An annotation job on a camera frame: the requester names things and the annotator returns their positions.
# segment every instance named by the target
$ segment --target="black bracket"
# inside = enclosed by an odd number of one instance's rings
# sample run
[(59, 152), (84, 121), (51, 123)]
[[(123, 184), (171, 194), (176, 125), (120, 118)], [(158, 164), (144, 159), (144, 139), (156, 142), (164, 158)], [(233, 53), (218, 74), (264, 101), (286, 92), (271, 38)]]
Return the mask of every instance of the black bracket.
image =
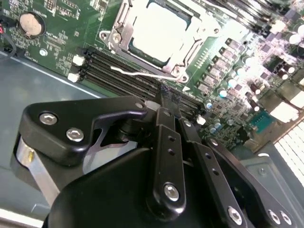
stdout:
[(287, 210), (258, 182), (255, 177), (215, 139), (208, 139), (207, 145), (221, 157), (242, 182), (252, 191), (253, 199), (248, 204), (247, 216), (256, 227), (295, 228), (292, 216)]
[(95, 129), (109, 128), (120, 119), (141, 119), (146, 113), (135, 97), (32, 104), (23, 112), (19, 133), (34, 150), (71, 166), (83, 160)]
[[(88, 150), (95, 148), (92, 146), (94, 130), (102, 129), (97, 149), (117, 140), (125, 143), (132, 139), (138, 140), (144, 151), (152, 150), (145, 200), (154, 218), (176, 221), (186, 210), (183, 157), (188, 156), (198, 176), (206, 183), (204, 186), (209, 189), (224, 226), (296, 227), (292, 216), (221, 143), (215, 139), (208, 139), (207, 145), (201, 143), (195, 126), (180, 114), (178, 96), (163, 88), (158, 103), (151, 109), (135, 97), (118, 97), (30, 105), (24, 110), (19, 127), (20, 141), (24, 151), (28, 152), (26, 167), (32, 171), (30, 167), (32, 160), (35, 161), (33, 156), (36, 156), (44, 168), (43, 161), (51, 159), (50, 162), (56, 165), (78, 169)], [(136, 134), (142, 129), (146, 133), (150, 127), (149, 139)], [(251, 189), (252, 199), (245, 209), (231, 190), (223, 161)]]
[(174, 115), (164, 107), (157, 111), (152, 156), (148, 207), (159, 219), (174, 220), (185, 210), (186, 192), (181, 137)]

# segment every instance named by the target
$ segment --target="capacitor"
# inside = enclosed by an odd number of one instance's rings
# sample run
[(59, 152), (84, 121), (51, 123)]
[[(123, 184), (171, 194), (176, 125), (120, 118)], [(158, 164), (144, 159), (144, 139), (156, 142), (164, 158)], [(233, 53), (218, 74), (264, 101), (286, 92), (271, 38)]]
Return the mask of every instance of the capacitor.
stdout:
[(298, 33), (300, 36), (304, 35), (304, 24), (303, 23), (298, 23), (294, 26), (293, 31)]
[(249, 104), (255, 112), (260, 111), (260, 107), (258, 106), (258, 104), (254, 100), (249, 100)]
[(250, 89), (256, 95), (259, 95), (261, 93), (261, 90), (255, 84), (253, 84), (253, 83), (250, 85)]
[(219, 95), (221, 98), (227, 97), (227, 91), (226, 91), (226, 89), (224, 89), (224, 88), (218, 89), (218, 95)]
[(252, 56), (248, 56), (248, 55), (245, 55), (243, 58), (242, 58), (242, 62), (245, 63), (247, 66), (252, 66), (255, 62), (255, 59), (254, 57)]
[(236, 66), (234, 68), (234, 71), (237, 73), (238, 76), (244, 76), (246, 74), (245, 68), (243, 68), (241, 66)]
[(211, 109), (211, 108), (212, 108), (212, 102), (211, 102), (210, 99), (208, 99), (207, 101), (205, 101), (205, 106), (206, 106), (206, 108), (208, 108), (208, 109)]
[(216, 131), (217, 131), (217, 129), (215, 128), (214, 125), (210, 125), (210, 126), (209, 126), (209, 132), (210, 132), (211, 134), (214, 134)]
[(232, 119), (227, 120), (227, 124), (229, 126), (232, 126), (234, 124), (234, 120), (232, 120)]
[(277, 75), (278, 75), (281, 79), (283, 79), (283, 80), (286, 80), (286, 79), (288, 78), (288, 74), (287, 74), (285, 71), (283, 71), (283, 70), (280, 70), (280, 71), (277, 73)]
[(232, 88), (236, 87), (238, 84), (237, 81), (232, 77), (227, 78), (226, 82), (228, 83), (228, 86)]
[(286, 71), (286, 72), (288, 72), (288, 73), (290, 73), (290, 74), (292, 74), (292, 73), (294, 73), (295, 72), (295, 68), (293, 67), (293, 66), (291, 66), (291, 65), (285, 65), (284, 67), (283, 67), (283, 69)]
[(214, 120), (214, 126), (215, 126), (216, 129), (218, 129), (222, 126), (219, 119)]
[(301, 36), (299, 34), (293, 34), (293, 33), (287, 33), (285, 35), (285, 39), (290, 43), (290, 44), (298, 44), (301, 42)]

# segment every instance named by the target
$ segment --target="surface-mount component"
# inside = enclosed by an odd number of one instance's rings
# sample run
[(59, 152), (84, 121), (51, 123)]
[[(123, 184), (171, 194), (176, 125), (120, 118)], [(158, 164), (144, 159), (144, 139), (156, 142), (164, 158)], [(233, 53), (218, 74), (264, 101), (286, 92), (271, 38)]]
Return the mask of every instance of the surface-mount component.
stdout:
[(224, 47), (219, 50), (219, 53), (229, 61), (236, 60), (238, 58), (236, 54)]
[(43, 18), (34, 12), (22, 14), (19, 18), (19, 24), (25, 36), (31, 39), (42, 36), (46, 32)]
[(243, 68), (242, 66), (236, 65), (234, 67), (234, 71), (238, 76), (245, 76), (246, 75), (246, 69)]
[(304, 91), (290, 81), (285, 81), (279, 88), (278, 93), (298, 108), (304, 107)]
[(293, 31), (298, 33), (300, 36), (304, 35), (304, 23), (298, 23), (293, 27)]
[(278, 77), (280, 77), (282, 80), (286, 80), (289, 76), (288, 74), (286, 73), (286, 71), (283, 71), (283, 70), (280, 70), (278, 73), (277, 73)]
[(269, 90), (259, 101), (271, 116), (283, 123), (288, 123), (299, 118), (299, 111), (284, 102), (271, 90)]
[(285, 39), (290, 44), (298, 44), (301, 42), (301, 36), (299, 34), (294, 34), (294, 33), (287, 33), (285, 35)]
[(234, 50), (240, 50), (240, 51), (242, 51), (242, 50), (244, 49), (244, 47), (243, 47), (242, 45), (240, 45), (240, 44), (237, 43), (235, 40), (232, 40), (232, 39), (230, 39), (230, 38), (228, 38), (228, 39), (226, 40), (225, 44), (226, 44), (228, 47), (230, 47), (230, 48), (232, 48), (232, 49), (234, 49)]
[(224, 88), (219, 88), (218, 89), (218, 95), (219, 95), (219, 97), (221, 97), (221, 98), (225, 98), (225, 97), (227, 97), (227, 91), (226, 91), (226, 89), (224, 89)]
[(216, 78), (221, 78), (225, 74), (223, 71), (217, 69), (216, 67), (212, 67), (212, 66), (209, 66), (207, 70), (211, 75), (213, 75)]
[(232, 87), (232, 88), (235, 88), (237, 86), (237, 84), (238, 84), (238, 82), (234, 78), (232, 78), (232, 77), (228, 77), (226, 79), (226, 82), (227, 82), (228, 86)]
[(186, 68), (221, 26), (192, 1), (123, 0), (111, 31), (100, 39), (113, 53), (162, 76), (186, 76)]
[(259, 95), (261, 93), (261, 90), (254, 84), (252, 83), (250, 85), (250, 89), (252, 92), (254, 92), (256, 95)]
[(250, 106), (252, 107), (252, 109), (253, 109), (255, 112), (260, 111), (260, 107), (258, 106), (258, 104), (257, 104), (253, 99), (250, 99), (250, 100), (249, 100), (249, 104), (250, 104)]

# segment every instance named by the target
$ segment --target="black ram slot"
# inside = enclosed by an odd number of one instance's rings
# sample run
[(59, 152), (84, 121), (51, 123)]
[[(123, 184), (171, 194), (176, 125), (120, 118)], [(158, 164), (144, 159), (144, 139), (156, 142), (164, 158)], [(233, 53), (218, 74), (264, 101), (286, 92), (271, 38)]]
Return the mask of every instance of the black ram slot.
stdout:
[[(110, 68), (110, 66), (114, 66), (114, 67), (119, 67), (122, 70), (129, 71), (129, 72), (138, 71), (138, 70), (133, 70), (131, 67), (124, 66), (124, 63), (120, 63), (120, 62), (118, 62), (119, 64), (116, 63), (115, 59), (109, 57), (106, 54), (103, 54), (103, 56), (99, 55), (99, 58), (97, 58), (96, 56), (93, 56), (93, 59), (108, 65), (109, 68)], [(143, 81), (145, 84), (147, 84), (149, 86), (154, 86), (157, 89), (160, 86), (160, 82), (155, 80), (154, 78), (141, 77), (141, 81)]]
[(139, 78), (137, 79), (134, 76), (123, 75), (119, 72), (115, 72), (115, 71), (111, 70), (110, 67), (103, 62), (92, 60), (92, 63), (90, 64), (90, 66), (96, 67), (99, 70), (107, 71), (108, 74), (115, 75), (115, 76), (117, 76), (117, 78), (120, 78), (123, 81), (129, 82), (134, 86), (143, 87), (147, 91), (154, 91), (154, 92), (158, 91), (157, 87), (154, 87), (154, 86), (152, 87), (149, 84), (142, 83), (141, 81), (139, 81)]
[(111, 82), (108, 79), (101, 78), (100, 76), (97, 76), (93, 72), (87, 72), (86, 79), (88, 81), (92, 81), (95, 84), (101, 86), (102, 88), (106, 88), (110, 92), (115, 93), (120, 96), (131, 95), (131, 96), (135, 96), (140, 99), (142, 99), (144, 97), (141, 94), (134, 93), (133, 91), (131, 92), (131, 90), (127, 90), (124, 86), (118, 84), (117, 82)]
[(109, 76), (106, 72), (101, 73), (98, 70), (92, 68), (89, 69), (87, 73), (94, 75), (97, 79), (108, 82), (109, 84), (116, 87), (116, 89), (121, 89), (122, 91), (125, 91), (125, 93), (132, 93), (135, 94), (137, 97), (141, 97), (147, 100), (151, 100), (155, 97), (153, 96), (153, 94), (146, 94), (143, 91), (139, 90), (138, 88), (134, 88), (132, 85), (126, 82), (122, 82), (113, 76)]

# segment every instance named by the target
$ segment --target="black metal arm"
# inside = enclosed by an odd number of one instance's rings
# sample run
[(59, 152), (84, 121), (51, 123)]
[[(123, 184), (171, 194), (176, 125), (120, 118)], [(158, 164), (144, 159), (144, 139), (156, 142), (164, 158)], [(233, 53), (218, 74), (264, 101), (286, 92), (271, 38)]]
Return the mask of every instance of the black metal arm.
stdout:
[[(292, 216), (225, 147), (212, 138), (206, 145), (201, 143), (194, 125), (179, 112), (178, 96), (163, 89), (155, 101), (144, 104), (134, 97), (119, 97), (33, 104), (25, 109), (13, 160), (17, 158), (30, 171), (35, 180), (32, 185), (36, 182), (53, 205), (46, 227), (77, 228), (88, 222), (92, 227), (98, 219), (111, 220), (114, 227), (121, 220), (126, 226), (136, 221), (141, 227), (155, 223), (157, 227), (179, 227), (185, 221), (190, 227), (191, 223), (203, 227), (209, 222), (229, 228), (296, 227)], [(94, 144), (96, 129), (101, 134)], [(138, 142), (136, 150), (82, 176), (87, 153), (129, 140)], [(194, 166), (191, 174), (183, 164), (188, 158)], [(235, 172), (237, 183), (251, 190), (246, 192), (246, 206), (237, 201), (222, 163)], [(24, 167), (18, 169), (28, 172)], [(85, 194), (87, 200), (79, 194)], [(196, 201), (193, 196), (197, 194), (205, 202)], [(94, 206), (85, 207), (88, 199), (104, 215), (96, 214)], [(217, 219), (202, 220), (204, 203)], [(110, 205), (126, 211), (116, 213), (113, 220)], [(67, 220), (58, 217), (65, 210), (72, 211)]]

